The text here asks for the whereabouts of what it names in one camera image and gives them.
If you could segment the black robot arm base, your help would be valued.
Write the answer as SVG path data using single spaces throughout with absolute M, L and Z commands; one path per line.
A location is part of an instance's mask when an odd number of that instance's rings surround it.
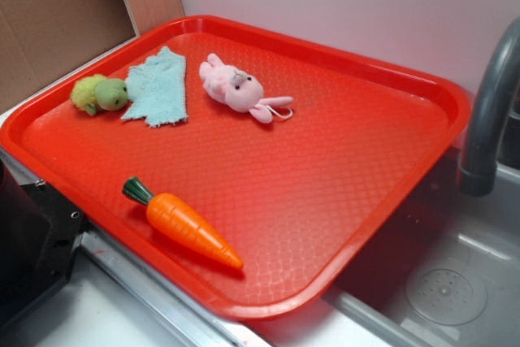
M 1 164 L 1 331 L 70 280 L 84 213 L 50 184 L 18 184 Z

